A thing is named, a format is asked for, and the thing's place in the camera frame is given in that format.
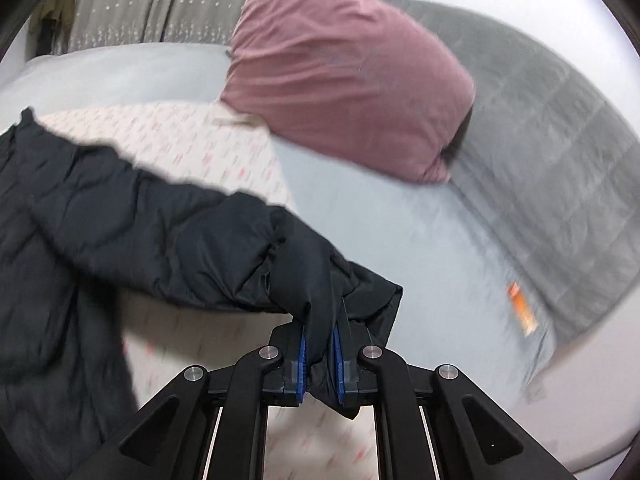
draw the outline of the quilted blanket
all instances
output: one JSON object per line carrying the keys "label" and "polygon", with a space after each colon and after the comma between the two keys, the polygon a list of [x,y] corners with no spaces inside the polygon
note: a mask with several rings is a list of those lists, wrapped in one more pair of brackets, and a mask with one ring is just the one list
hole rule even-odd
{"label": "quilted blanket", "polygon": [[385,0],[435,32],[478,94],[452,182],[545,300],[561,342],[638,280],[640,142],[575,68],[491,18]]}

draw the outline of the pillowcase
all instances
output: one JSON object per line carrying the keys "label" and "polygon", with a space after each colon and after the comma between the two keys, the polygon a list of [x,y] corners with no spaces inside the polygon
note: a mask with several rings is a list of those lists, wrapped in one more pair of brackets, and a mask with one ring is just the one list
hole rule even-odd
{"label": "pillowcase", "polygon": [[471,76],[431,32],[378,0],[247,0],[221,99],[274,134],[411,182],[449,178],[441,150]]}

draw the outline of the orange object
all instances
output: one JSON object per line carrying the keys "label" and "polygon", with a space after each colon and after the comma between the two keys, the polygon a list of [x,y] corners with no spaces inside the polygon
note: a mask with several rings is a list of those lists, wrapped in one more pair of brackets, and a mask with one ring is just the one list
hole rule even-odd
{"label": "orange object", "polygon": [[518,285],[517,282],[511,283],[507,294],[513,305],[513,311],[516,313],[516,316],[518,316],[518,320],[522,325],[524,335],[527,336],[534,333],[538,328],[538,321],[529,307],[527,298],[525,298],[524,293],[520,290],[520,285]]}

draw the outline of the jacket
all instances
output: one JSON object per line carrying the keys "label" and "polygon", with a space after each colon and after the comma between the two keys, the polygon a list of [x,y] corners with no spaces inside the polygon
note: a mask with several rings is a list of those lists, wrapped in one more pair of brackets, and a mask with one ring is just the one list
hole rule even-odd
{"label": "jacket", "polygon": [[383,345],[402,295],[284,208],[169,184],[30,110],[0,136],[0,204],[0,428],[36,480],[65,478],[136,409],[117,287],[292,314],[306,325],[307,389],[336,409],[338,310]]}

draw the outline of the pink dotted pattern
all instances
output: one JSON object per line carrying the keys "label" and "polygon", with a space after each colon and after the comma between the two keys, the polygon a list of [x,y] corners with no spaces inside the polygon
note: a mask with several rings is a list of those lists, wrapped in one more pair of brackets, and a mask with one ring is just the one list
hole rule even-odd
{"label": "pink dotted pattern", "polygon": [[[85,108],[39,121],[75,142],[110,144],[171,182],[247,190],[295,211],[268,128],[222,103]],[[122,344],[140,405],[188,365],[234,364],[290,319],[179,309],[130,290],[121,291],[120,304]],[[266,480],[377,479],[372,409],[351,421],[311,396],[297,409],[271,408],[264,467]]]}

